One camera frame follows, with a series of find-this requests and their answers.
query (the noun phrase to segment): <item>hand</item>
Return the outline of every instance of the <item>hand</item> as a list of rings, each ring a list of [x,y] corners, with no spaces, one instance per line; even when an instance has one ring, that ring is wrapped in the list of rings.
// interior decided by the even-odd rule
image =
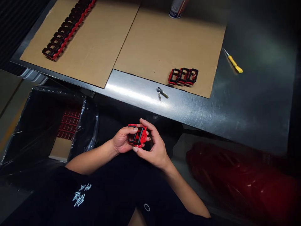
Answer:
[[[123,127],[121,128],[116,135],[113,137],[113,139],[111,140],[112,145],[113,145],[113,149],[114,151],[116,151],[117,154],[120,153],[126,153],[129,150],[132,149],[132,145],[129,144],[128,142],[128,135],[129,134],[135,134],[137,133],[138,128],[134,128],[134,127]]]
[[[170,166],[170,164],[172,164],[172,162],[167,155],[165,144],[160,137],[159,132],[153,124],[144,119],[140,119],[140,123],[151,131],[154,146],[149,152],[138,147],[133,147],[133,151],[136,152],[139,157],[152,163],[154,166],[165,170],[168,166]]]

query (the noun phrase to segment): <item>spray can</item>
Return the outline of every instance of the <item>spray can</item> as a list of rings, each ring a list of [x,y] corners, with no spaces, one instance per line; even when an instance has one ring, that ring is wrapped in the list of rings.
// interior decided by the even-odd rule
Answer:
[[[169,16],[174,19],[180,18],[188,1],[189,0],[173,0],[169,11]]]

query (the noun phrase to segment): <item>stainless steel table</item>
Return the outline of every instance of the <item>stainless steel table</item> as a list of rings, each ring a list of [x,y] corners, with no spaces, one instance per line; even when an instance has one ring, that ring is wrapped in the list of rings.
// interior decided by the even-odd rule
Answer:
[[[117,70],[102,89],[19,60],[54,2],[41,14],[12,62],[246,146],[286,155],[297,43],[276,9],[266,10],[257,0],[234,7],[223,47],[244,73],[235,75],[221,52],[207,99]],[[159,101],[157,86],[170,98]]]

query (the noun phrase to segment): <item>screwdriver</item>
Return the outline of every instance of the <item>screwdriver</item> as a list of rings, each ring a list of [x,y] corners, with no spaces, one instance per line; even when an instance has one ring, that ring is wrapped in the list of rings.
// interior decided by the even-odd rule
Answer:
[[[228,54],[228,52],[225,50],[224,47],[222,47],[223,51],[225,52],[226,56],[228,57],[228,59],[230,60],[230,62],[232,63],[233,67],[238,71],[238,73],[243,73],[244,71],[237,65],[237,63],[233,60],[232,56],[230,56]]]

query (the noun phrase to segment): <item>cardboard sheet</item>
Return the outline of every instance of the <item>cardboard sheet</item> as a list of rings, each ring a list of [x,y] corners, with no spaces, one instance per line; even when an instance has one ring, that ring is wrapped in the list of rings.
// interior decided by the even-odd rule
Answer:
[[[21,60],[104,88],[135,18],[139,3],[97,0],[57,62],[42,50],[78,0],[57,0]]]
[[[71,140],[57,137],[50,152],[49,158],[67,162],[71,144]]]
[[[175,86],[210,97],[225,25],[140,7],[114,69],[168,84],[173,68],[199,70],[194,86]]]

